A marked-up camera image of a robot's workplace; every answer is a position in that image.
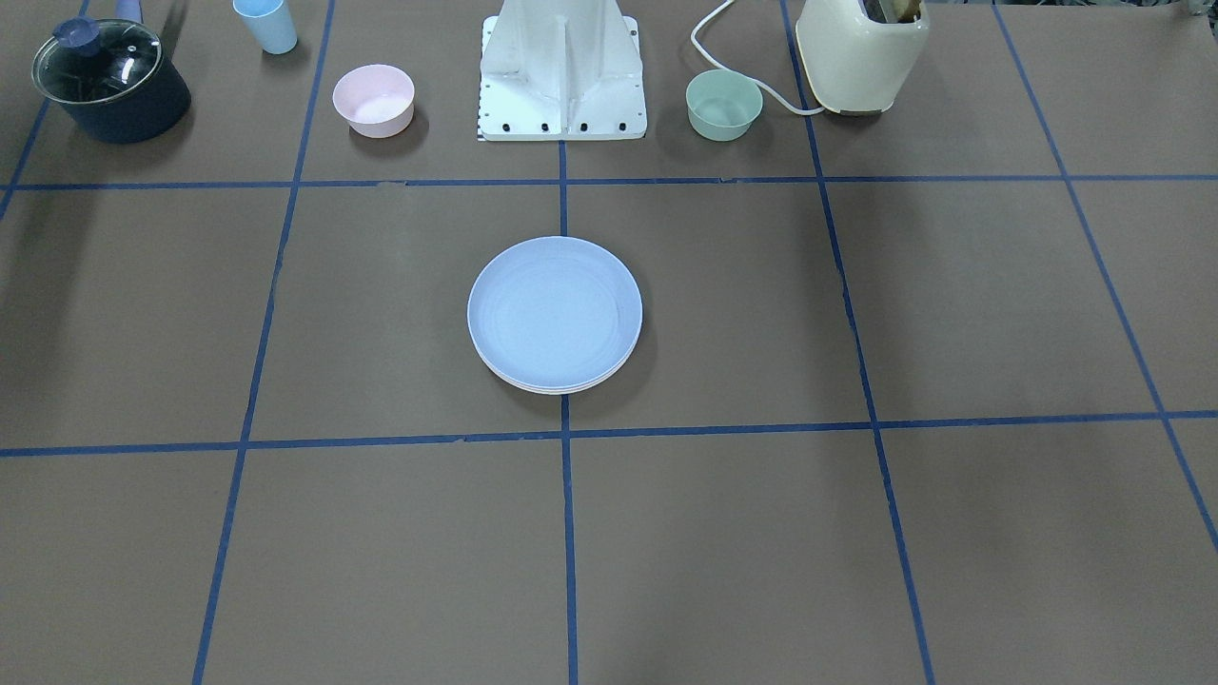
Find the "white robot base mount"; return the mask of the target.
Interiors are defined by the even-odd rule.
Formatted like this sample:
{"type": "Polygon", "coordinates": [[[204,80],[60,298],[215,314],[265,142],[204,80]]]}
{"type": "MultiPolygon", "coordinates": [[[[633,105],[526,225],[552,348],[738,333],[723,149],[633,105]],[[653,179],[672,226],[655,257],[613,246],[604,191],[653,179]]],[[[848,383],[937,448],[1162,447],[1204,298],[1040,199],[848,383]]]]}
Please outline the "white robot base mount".
{"type": "Polygon", "coordinates": [[[618,143],[648,129],[639,26],[618,1],[504,1],[481,30],[484,143],[618,143]]]}

